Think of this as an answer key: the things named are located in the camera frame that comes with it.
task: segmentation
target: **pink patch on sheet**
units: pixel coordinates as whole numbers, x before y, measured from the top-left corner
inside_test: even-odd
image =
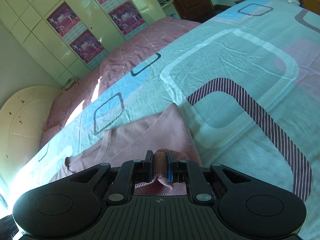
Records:
[[[134,35],[119,48],[113,50],[88,76],[55,99],[44,126],[41,145],[44,146],[60,130],[76,107],[84,100],[83,108],[91,103],[94,90],[99,85],[99,95],[116,83],[135,66],[157,53],[200,23],[165,17]]]
[[[320,47],[307,39],[300,39],[284,52],[298,64],[299,74],[294,82],[320,102]],[[285,72],[285,63],[279,57],[275,65]]]

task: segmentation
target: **bed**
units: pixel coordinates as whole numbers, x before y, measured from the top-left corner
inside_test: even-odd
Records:
[[[300,236],[319,239],[319,75],[320,17],[276,0],[247,0],[102,90],[19,171],[9,205],[48,183],[104,129],[175,102],[203,166],[223,163],[292,191],[308,212]]]

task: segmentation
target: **cream headboard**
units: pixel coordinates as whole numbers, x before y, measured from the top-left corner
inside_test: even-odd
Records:
[[[61,93],[49,87],[26,88],[0,110],[0,175],[8,187],[38,152],[44,122],[53,100]]]

